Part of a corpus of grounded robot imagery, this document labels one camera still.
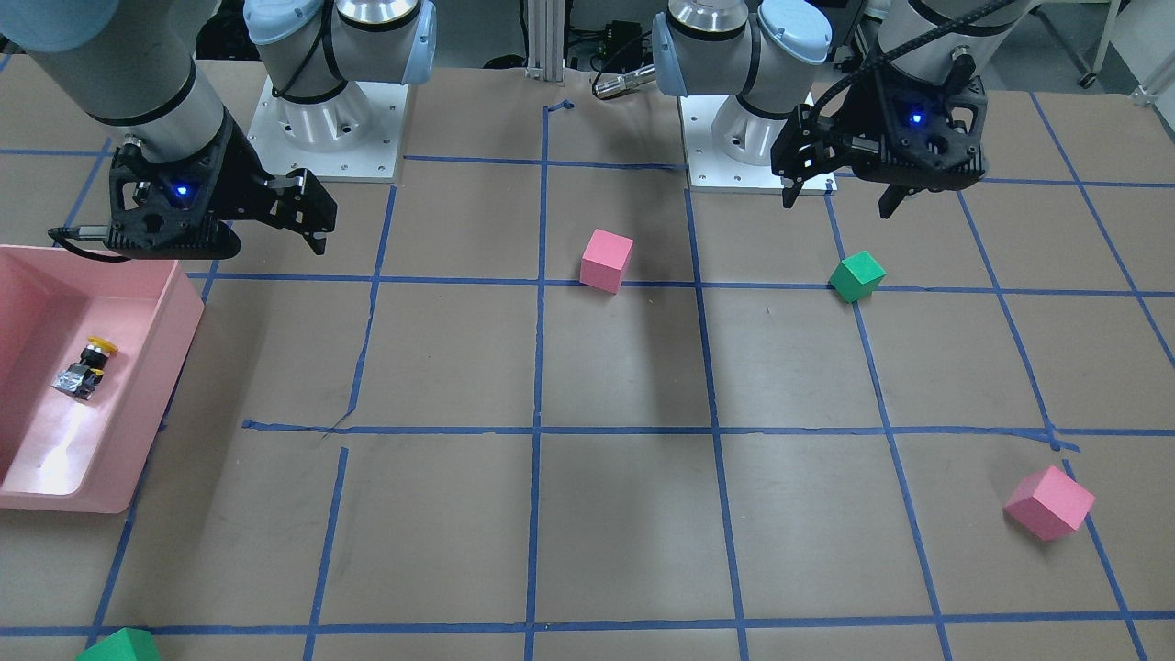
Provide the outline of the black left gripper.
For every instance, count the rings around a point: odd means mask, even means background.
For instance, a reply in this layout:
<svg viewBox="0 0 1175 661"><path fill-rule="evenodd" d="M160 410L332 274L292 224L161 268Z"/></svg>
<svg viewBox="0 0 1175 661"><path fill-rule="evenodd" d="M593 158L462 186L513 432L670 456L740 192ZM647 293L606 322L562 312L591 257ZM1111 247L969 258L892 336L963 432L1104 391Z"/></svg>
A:
<svg viewBox="0 0 1175 661"><path fill-rule="evenodd" d="M850 167L857 177L887 184L878 198L878 216L887 220L912 189L961 191L986 175L981 146L986 112L973 56L956 56L939 83L911 77L889 62L848 88L832 129L857 146L877 146L875 151L857 151ZM835 168L819 112L798 104L771 147L783 207L793 208L807 181Z"/></svg>

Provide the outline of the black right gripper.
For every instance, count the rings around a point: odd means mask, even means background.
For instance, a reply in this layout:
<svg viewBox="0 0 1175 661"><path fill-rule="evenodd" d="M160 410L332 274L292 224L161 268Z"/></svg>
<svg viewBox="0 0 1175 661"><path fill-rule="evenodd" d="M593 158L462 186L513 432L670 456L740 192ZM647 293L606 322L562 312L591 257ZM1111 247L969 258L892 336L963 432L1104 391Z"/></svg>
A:
<svg viewBox="0 0 1175 661"><path fill-rule="evenodd" d="M177 162L147 162L126 143L109 178L106 247L130 259L229 259L241 242L228 223L239 220L309 234L321 256L340 213L310 169L271 177L230 114L207 146Z"/></svg>

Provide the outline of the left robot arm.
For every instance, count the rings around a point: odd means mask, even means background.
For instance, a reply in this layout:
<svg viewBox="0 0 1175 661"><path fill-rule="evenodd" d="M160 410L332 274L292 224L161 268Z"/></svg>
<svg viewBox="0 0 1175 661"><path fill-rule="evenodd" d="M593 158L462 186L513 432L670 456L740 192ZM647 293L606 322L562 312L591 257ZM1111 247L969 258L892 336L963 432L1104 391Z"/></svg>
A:
<svg viewBox="0 0 1175 661"><path fill-rule="evenodd" d="M964 191L988 171L982 68L1028 1L894 1L862 62L810 97L834 26L807 1L670 1L652 21L657 85L725 97L726 150L767 164L793 207L807 181L847 167L885 186L892 217L912 194Z"/></svg>

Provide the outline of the green cube near left arm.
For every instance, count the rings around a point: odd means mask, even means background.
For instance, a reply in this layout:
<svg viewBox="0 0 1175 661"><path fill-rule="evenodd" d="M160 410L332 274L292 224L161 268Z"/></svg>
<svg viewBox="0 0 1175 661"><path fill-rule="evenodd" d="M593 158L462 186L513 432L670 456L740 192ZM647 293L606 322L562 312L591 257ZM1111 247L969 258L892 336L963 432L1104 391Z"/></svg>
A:
<svg viewBox="0 0 1175 661"><path fill-rule="evenodd" d="M846 302L855 304L877 290L887 271L868 251L861 251L840 259L831 274L828 285Z"/></svg>

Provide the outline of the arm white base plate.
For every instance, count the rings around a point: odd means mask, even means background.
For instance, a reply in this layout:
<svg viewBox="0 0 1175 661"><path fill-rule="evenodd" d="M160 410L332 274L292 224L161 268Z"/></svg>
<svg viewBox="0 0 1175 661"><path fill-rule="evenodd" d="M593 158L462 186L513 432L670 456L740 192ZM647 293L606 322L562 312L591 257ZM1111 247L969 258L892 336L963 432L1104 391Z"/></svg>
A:
<svg viewBox="0 0 1175 661"><path fill-rule="evenodd" d="M411 86L352 81L340 95L295 104L262 88L246 137L273 174L306 168L320 181L394 183Z"/></svg>
<svg viewBox="0 0 1175 661"><path fill-rule="evenodd" d="M733 95L678 100L682 139L693 193L781 193L768 150L783 122L750 113Z"/></svg>

